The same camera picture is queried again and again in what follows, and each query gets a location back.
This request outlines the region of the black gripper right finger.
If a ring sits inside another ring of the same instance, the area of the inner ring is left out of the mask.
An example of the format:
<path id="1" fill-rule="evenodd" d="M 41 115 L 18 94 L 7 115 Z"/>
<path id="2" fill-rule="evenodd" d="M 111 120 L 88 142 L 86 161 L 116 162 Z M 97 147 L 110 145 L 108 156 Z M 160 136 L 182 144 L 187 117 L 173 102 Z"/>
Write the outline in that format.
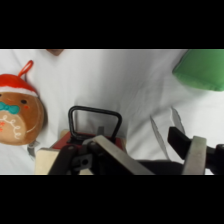
<path id="1" fill-rule="evenodd" d="M 167 140 L 184 161 L 183 175 L 204 175 L 206 169 L 215 175 L 224 175 L 224 144 L 209 147 L 205 138 L 189 139 L 176 127 L 169 128 Z"/>

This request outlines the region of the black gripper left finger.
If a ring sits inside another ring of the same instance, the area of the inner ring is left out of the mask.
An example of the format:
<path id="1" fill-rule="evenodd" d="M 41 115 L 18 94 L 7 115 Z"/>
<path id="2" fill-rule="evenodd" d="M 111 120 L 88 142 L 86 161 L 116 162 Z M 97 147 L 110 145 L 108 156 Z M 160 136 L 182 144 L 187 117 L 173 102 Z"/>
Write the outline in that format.
<path id="1" fill-rule="evenodd" d="M 104 136 L 99 127 L 97 135 L 82 145 L 65 145 L 59 151 L 49 175 L 78 175 L 89 169 L 93 175 L 153 175 L 153 172 L 129 157 Z"/>

